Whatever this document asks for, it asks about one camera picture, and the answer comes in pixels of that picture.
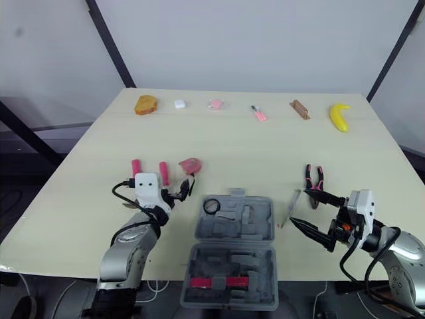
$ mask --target bread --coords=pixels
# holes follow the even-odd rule
[[[135,104],[134,112],[138,115],[146,115],[157,110],[157,99],[151,95],[142,95]]]

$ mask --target white wall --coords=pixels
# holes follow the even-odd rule
[[[101,0],[138,87],[367,95],[416,0]]]
[[[123,87],[84,0],[2,0],[0,99],[27,125],[94,121]]]
[[[371,105],[400,145],[425,154],[425,22],[407,38]]]

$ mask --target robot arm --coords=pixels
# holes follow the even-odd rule
[[[136,315],[135,298],[146,259],[168,222],[174,200],[184,201],[189,181],[179,193],[160,189],[155,173],[138,173],[127,183],[135,188],[137,200],[132,204],[143,209],[136,213],[114,235],[111,247],[100,263],[96,295],[92,307],[83,311],[83,318],[131,318]]]
[[[425,314],[425,246],[415,236],[400,229],[384,226],[374,219],[375,202],[369,190],[353,191],[350,198],[336,197],[324,191],[308,189],[305,192],[322,203],[339,208],[327,234],[315,225],[301,219],[291,218],[294,225],[307,237],[321,243],[332,252],[336,241],[345,243],[352,252],[363,249],[376,261],[382,263],[388,274],[394,304],[423,318]],[[369,291],[368,268],[365,284],[356,281]]]

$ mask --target black metal frame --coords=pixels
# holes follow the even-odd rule
[[[127,66],[124,63],[124,60],[122,59],[120,51],[118,50],[114,39],[111,36],[111,32],[109,32],[108,26],[105,23],[105,20],[99,10],[96,0],[86,0],[86,3],[88,6],[88,12],[93,20],[93,23],[96,29],[98,30],[100,37],[102,38],[102,41],[106,47],[106,50],[109,53],[109,56],[112,59],[112,62],[115,65],[115,68],[120,74],[122,82],[124,83],[126,88],[135,88],[136,85],[134,84],[133,78],[128,72]]]
[[[134,84],[134,81],[127,69],[127,66],[124,63],[123,58],[121,57],[121,54],[114,42],[114,39],[111,36],[108,26],[105,23],[102,13],[99,10],[96,0],[86,0],[86,2],[87,2],[87,6],[89,7],[90,16],[92,17],[92,20],[99,32],[99,35],[104,42],[106,50],[108,50],[109,55],[112,59],[112,62],[115,64],[115,67],[118,73],[120,74],[122,81],[124,82],[126,87],[136,88],[137,86]],[[399,54],[401,48],[406,42],[407,37],[412,32],[412,29],[414,28],[416,21],[418,20],[419,15],[422,9],[424,8],[424,6],[425,6],[425,0],[418,0],[415,8],[413,9],[412,14],[407,20],[406,25],[404,26],[396,44],[394,45],[394,48],[391,50],[391,53],[388,56],[387,60],[385,61],[385,64],[382,67],[382,70],[379,72],[379,75],[377,79],[375,80],[375,83],[373,84],[371,91],[367,94],[366,99],[368,102],[372,100],[379,86],[383,82],[386,74],[390,70],[397,55]]]
[[[0,101],[0,120],[53,166],[58,167],[62,163],[63,158],[14,115],[2,101]]]
[[[367,95],[366,99],[367,102],[370,102],[373,99],[373,96],[381,86],[381,83],[383,82],[386,74],[390,70],[392,64],[394,63],[397,55],[399,54],[401,48],[403,47],[404,43],[407,40],[407,37],[412,32],[414,26],[416,25],[416,22],[419,18],[420,13],[422,12],[423,8],[425,6],[425,0],[419,0],[413,9],[412,14],[410,15],[409,19],[407,20],[406,25],[403,28],[403,31],[401,32],[396,44],[394,45],[394,48],[392,49],[389,57],[387,58],[384,66],[382,67],[381,72],[378,75],[378,78],[375,80],[375,83],[373,84],[371,91]]]

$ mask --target gray tool case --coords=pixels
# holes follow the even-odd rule
[[[180,297],[182,306],[260,311],[278,307],[276,254],[270,246],[274,214],[269,198],[246,197],[242,189],[233,190],[231,196],[206,196],[195,237],[201,243],[191,250]],[[233,286],[228,277],[244,277],[244,286]],[[199,278],[201,282],[207,278],[209,283],[191,288],[199,287]]]

